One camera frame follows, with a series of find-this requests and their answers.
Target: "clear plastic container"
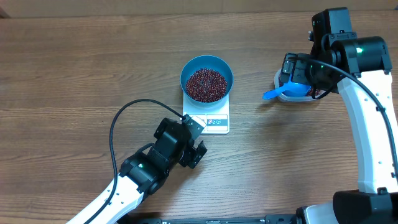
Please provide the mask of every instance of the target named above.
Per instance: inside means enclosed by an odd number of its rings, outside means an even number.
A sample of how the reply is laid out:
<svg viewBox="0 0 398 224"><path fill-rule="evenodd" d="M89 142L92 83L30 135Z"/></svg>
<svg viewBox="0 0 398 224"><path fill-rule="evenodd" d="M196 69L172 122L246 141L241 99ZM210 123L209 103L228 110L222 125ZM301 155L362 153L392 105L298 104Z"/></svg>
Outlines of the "clear plastic container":
<svg viewBox="0 0 398 224"><path fill-rule="evenodd" d="M279 75L280 75L280 69L275 74L274 78L275 88L279 88ZM301 103L301 102L315 101L312 98L312 96L286 96L283 93L278 96L278 99L283 103Z"/></svg>

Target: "bowl of red beans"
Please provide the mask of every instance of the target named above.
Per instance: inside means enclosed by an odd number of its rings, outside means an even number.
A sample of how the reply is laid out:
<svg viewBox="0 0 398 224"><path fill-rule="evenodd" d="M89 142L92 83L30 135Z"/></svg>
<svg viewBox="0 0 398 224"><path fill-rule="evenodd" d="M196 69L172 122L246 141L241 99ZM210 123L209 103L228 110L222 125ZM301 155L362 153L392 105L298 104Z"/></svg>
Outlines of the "bowl of red beans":
<svg viewBox="0 0 398 224"><path fill-rule="evenodd" d="M184 66L180 82L182 91L194 105L207 108L226 99L234 77L224 60L212 55L201 55Z"/></svg>

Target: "blue spoon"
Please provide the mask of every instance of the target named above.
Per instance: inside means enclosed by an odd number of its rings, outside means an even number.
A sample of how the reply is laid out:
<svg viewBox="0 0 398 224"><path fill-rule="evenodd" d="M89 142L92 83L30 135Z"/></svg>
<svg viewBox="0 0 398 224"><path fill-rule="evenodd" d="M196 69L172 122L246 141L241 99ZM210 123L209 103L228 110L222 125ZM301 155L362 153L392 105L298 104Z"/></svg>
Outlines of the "blue spoon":
<svg viewBox="0 0 398 224"><path fill-rule="evenodd" d="M291 79L292 75L290 75L289 81L285 83L283 86L276 88L275 90L271 90L264 93L262 99L263 100L273 99L285 91L286 91L285 94L288 96L305 96L308 93L308 91L311 89L311 86L292 82Z"/></svg>

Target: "kitchen scale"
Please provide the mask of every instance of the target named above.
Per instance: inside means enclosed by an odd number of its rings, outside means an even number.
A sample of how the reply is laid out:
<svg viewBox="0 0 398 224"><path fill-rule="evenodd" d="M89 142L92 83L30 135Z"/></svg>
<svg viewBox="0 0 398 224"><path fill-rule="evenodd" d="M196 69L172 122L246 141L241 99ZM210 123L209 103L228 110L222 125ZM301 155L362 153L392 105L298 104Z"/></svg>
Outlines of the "kitchen scale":
<svg viewBox="0 0 398 224"><path fill-rule="evenodd" d="M229 133L229 95L225 96L220 102L209 107L203 108L192 103L192 99L186 94L182 101L183 115L197 116L206 123L202 134L228 134Z"/></svg>

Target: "wooden surface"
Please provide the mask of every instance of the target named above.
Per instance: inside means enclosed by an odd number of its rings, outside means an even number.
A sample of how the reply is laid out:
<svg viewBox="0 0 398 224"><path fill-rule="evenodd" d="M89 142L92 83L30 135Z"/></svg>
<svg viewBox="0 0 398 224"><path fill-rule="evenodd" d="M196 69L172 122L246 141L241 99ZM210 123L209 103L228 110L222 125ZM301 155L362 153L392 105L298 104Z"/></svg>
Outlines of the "wooden surface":
<svg viewBox="0 0 398 224"><path fill-rule="evenodd" d="M12 18L118 16L147 14L209 14L230 12L393 10L396 0L0 0Z"/></svg>
<svg viewBox="0 0 398 224"><path fill-rule="evenodd" d="M261 100L284 55L310 51L312 16L0 20L0 223L65 223L76 215L113 178L108 131L117 110L153 98L181 111L180 71L203 54L225 59L234 72L231 132L200 136L208 152L199 166L176 166L134 213L258 217L356 189L356 151L339 95L308 104ZM351 12L351 20L360 37L386 40L397 67L398 13ZM396 81L392 89L397 96ZM165 116L176 118L148 103L121 115L118 167L154 141Z"/></svg>

